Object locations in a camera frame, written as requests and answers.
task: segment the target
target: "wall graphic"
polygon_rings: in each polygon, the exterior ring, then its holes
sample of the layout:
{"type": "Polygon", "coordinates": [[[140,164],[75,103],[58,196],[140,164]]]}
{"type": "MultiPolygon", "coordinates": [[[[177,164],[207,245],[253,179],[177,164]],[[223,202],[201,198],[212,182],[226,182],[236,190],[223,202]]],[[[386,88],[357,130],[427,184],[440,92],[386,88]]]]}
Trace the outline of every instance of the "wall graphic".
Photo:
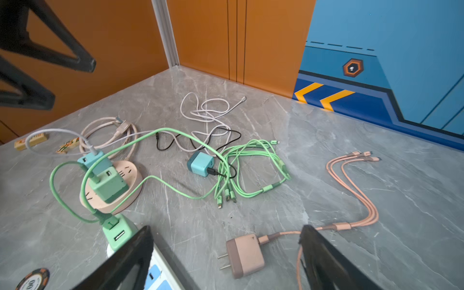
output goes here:
{"type": "Polygon", "coordinates": [[[464,150],[464,1],[318,0],[293,99],[464,150]]]}

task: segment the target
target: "yellow wooden block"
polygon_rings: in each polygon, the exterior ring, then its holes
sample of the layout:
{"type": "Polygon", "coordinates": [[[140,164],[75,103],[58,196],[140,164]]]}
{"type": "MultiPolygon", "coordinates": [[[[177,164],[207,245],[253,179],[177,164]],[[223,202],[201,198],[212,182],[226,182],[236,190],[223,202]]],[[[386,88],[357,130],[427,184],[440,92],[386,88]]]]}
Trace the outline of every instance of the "yellow wooden block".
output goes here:
{"type": "MultiPolygon", "coordinates": [[[[37,134],[34,137],[32,137],[29,144],[31,146],[34,146],[34,145],[42,143],[43,141],[46,141],[46,140],[48,140],[48,136],[45,133],[40,133],[40,134],[37,134]]],[[[16,141],[14,143],[14,148],[16,150],[18,150],[18,151],[22,151],[22,150],[26,149],[26,138],[23,138],[23,139],[21,139],[19,141],[16,141]]]]}
{"type": "Polygon", "coordinates": [[[79,145],[79,137],[74,138],[66,142],[65,145],[61,146],[60,149],[56,151],[57,154],[66,154],[68,150],[73,149],[79,145]]]}

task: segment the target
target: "poker chip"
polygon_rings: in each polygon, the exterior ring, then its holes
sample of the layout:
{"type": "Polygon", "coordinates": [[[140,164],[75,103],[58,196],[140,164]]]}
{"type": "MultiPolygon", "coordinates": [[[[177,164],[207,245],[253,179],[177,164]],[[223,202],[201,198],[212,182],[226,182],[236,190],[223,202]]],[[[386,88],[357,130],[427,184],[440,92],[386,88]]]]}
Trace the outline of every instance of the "poker chip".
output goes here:
{"type": "Polygon", "coordinates": [[[50,272],[45,268],[40,268],[29,273],[16,286],[16,290],[42,290],[48,283],[50,272]]]}

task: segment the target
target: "light blue power adapter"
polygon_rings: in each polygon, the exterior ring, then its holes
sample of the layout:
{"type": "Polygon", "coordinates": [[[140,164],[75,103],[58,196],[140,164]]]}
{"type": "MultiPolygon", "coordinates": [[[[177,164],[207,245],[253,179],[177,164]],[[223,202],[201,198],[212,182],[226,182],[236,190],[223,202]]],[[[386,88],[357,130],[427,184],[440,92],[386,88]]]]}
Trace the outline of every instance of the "light blue power adapter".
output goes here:
{"type": "Polygon", "coordinates": [[[187,162],[188,170],[203,177],[208,176],[208,168],[213,166],[214,158],[200,151],[195,152],[187,162]]]}
{"type": "MultiPolygon", "coordinates": [[[[97,155],[90,152],[87,155],[84,155],[81,158],[79,158],[77,161],[79,163],[84,164],[84,166],[87,167],[87,169],[89,169],[90,166],[92,166],[95,163],[95,161],[100,159],[100,157],[102,157],[103,155],[103,151],[99,151],[97,155]]],[[[105,158],[93,169],[93,173],[95,175],[99,175],[111,166],[113,166],[113,163],[111,163],[111,161],[108,158],[105,158]]]]}

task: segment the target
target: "usb port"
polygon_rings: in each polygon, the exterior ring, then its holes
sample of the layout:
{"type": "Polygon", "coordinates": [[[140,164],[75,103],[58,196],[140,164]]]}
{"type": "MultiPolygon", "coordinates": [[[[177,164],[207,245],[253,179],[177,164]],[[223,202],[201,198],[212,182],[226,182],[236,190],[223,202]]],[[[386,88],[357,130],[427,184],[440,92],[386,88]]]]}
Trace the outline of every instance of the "usb port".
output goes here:
{"type": "Polygon", "coordinates": [[[122,235],[123,235],[124,233],[125,233],[125,231],[120,232],[119,235],[117,235],[117,236],[115,237],[115,241],[117,241],[120,237],[122,237],[122,235]]]}

